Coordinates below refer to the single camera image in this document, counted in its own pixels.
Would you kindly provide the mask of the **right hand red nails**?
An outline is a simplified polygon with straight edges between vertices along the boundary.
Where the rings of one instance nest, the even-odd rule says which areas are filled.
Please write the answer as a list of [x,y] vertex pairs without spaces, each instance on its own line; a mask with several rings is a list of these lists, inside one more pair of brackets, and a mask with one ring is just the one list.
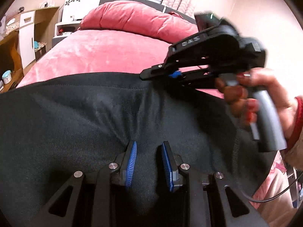
[[221,78],[215,80],[215,86],[224,95],[235,117],[244,116],[244,123],[257,120],[259,102],[248,96],[248,88],[264,86],[276,107],[283,133],[288,141],[295,142],[302,130],[302,101],[291,98],[274,72],[267,68],[253,68],[237,74],[239,84],[228,86]]

